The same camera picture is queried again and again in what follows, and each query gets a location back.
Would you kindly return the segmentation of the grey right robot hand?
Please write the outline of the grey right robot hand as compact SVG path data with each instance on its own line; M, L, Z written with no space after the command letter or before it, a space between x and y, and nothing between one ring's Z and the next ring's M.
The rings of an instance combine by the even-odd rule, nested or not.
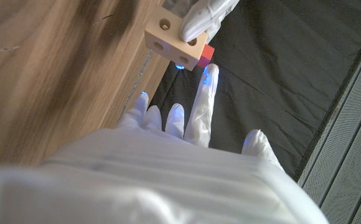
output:
M0 168L0 223L326 223L254 129L240 154L209 148L219 69L207 65L189 119L167 123L147 93L32 168Z

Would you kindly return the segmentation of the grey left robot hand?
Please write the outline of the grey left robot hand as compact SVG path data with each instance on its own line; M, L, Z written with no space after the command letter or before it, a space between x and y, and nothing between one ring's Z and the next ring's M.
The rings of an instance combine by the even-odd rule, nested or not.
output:
M198 35L207 34L208 44L217 34L224 18L231 13L240 0L165 0L164 9L182 19L180 37L190 42Z

